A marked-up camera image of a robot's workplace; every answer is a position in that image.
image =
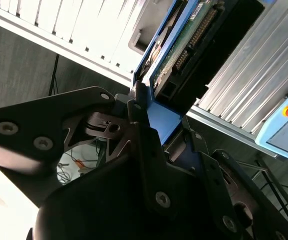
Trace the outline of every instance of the aluminum profile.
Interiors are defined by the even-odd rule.
[[[288,93],[288,0],[268,6],[198,107],[253,133]]]

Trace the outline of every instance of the screw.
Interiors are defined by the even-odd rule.
[[[162,191],[156,192],[155,198],[156,198],[156,202],[163,208],[167,209],[170,207],[170,199],[167,196],[167,194],[165,194],[164,192]]]
[[[138,109],[142,109],[142,107],[141,107],[139,104],[135,103],[134,105],[135,105],[135,107],[137,107]]]
[[[233,232],[233,233],[236,233],[237,232],[237,226],[236,224],[234,223],[234,221],[228,217],[228,216],[223,216],[223,222],[224,222],[224,225],[226,226],[226,228]]]
[[[286,240],[285,236],[280,231],[276,231],[276,235],[279,240]]]
[[[200,136],[198,133],[195,133],[195,137],[196,137],[197,139],[199,139],[199,140],[202,139],[202,136]]]
[[[105,94],[105,93],[101,93],[100,96],[106,100],[109,99],[109,95]]]
[[[37,149],[43,150],[43,151],[50,150],[53,147],[53,141],[45,136],[43,137],[40,136],[40,137],[35,138],[33,143]]]
[[[225,152],[222,152],[222,156],[223,156],[225,159],[229,159],[229,156],[228,156],[227,153],[225,153]]]
[[[18,126],[10,121],[0,122],[0,134],[13,135],[18,132]]]

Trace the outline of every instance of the black metal bracket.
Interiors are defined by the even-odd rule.
[[[0,166],[25,174],[54,169],[74,140],[92,139],[78,131],[81,120],[114,104],[109,92],[90,87],[0,108]]]
[[[218,149],[212,157],[233,179],[237,189],[229,190],[233,205],[244,204],[253,219],[251,227],[257,239],[288,239],[288,222],[264,196],[260,189],[241,169],[237,162],[225,151]]]

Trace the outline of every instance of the black mechanical arm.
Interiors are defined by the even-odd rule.
[[[185,122],[161,146],[139,82],[128,96],[90,87],[0,108],[0,167],[46,176],[95,137],[107,139],[105,164],[47,198],[32,239],[288,240],[288,222],[228,153],[210,155]]]

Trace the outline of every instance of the electronic device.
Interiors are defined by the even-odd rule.
[[[288,158],[288,97],[266,120],[256,143]]]
[[[257,0],[173,1],[134,73],[149,86],[148,117],[162,143],[263,9]]]

